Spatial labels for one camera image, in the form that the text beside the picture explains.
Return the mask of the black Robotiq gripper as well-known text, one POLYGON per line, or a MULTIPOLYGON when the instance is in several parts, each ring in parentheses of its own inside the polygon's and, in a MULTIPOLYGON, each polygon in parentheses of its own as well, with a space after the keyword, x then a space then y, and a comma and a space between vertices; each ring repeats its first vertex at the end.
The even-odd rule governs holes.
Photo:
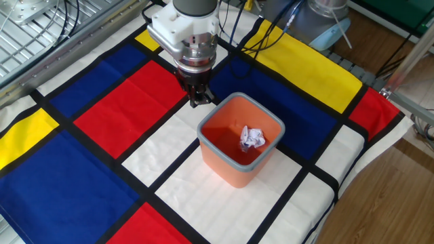
POLYGON ((204 72, 191 73, 177 68, 176 78, 182 90, 188 93, 189 104, 192 108, 196 108, 200 104, 209 104, 213 101, 214 95, 208 85, 210 82, 210 69, 204 72))

